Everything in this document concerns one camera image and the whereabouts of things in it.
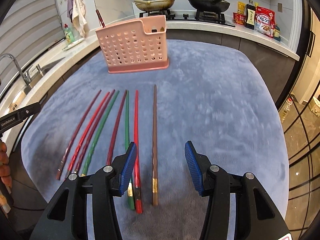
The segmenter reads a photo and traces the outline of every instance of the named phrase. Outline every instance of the faucet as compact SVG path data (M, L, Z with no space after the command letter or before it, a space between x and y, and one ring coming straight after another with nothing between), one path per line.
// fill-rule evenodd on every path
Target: faucet
M10 53L4 53L4 54L2 54L2 55L0 56L0 61L1 61L3 58L5 58L5 57L10 58L10 59L14 62L14 64L16 65L16 68L18 69L19 74L22 76L25 84L26 84L27 86L30 85L30 83L31 83L31 78L30 78L29 72L26 71L26 73L23 74L23 71L22 71L22 69L20 68L20 66L19 66L19 64L18 64L17 59L16 59L12 54L10 54Z

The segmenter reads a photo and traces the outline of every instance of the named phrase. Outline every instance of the gas stove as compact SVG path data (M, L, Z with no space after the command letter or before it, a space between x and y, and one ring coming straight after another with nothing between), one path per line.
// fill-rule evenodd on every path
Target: gas stove
M208 22L208 23L216 23L220 25L226 25L235 27L231 22L228 22L225 19L223 13L213 13L213 12L204 12L197 10L196 16L189 17L189 14L183 14L183 17L176 17L174 13L171 13L169 9L162 11L154 11L154 12L144 12L140 13L140 17L145 16L153 16L153 15L165 15L167 21L194 21L194 22Z

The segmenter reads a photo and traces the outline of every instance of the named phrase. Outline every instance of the finger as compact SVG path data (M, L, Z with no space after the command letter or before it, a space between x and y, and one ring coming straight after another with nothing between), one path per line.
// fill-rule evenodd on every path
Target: finger
M8 165L0 166L0 177L6 177L10 175L10 167Z
M0 143L0 150L5 153L7 152L7 146L3 141Z
M2 162L3 164L9 163L9 157L5 152L0 152L0 162Z
M12 178L11 178L11 176L1 177L1 180L6 186L12 188Z

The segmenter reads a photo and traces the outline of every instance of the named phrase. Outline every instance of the utensil holder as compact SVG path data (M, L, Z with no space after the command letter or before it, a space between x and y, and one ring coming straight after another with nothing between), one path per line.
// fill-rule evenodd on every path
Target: utensil holder
M164 15L127 20L96 30L109 73L169 66Z

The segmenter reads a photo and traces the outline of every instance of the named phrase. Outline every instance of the sink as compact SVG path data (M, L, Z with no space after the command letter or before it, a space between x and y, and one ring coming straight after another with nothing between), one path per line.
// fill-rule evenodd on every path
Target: sink
M27 86L25 85L14 97L12 103L10 103L8 109L6 110L6 114L17 110L22 103L22 101L26 98L27 94L34 88L34 86L46 75L55 65L57 65L64 58L60 58L55 60L47 65L41 66L41 71L37 71L37 73L31 77L31 83Z

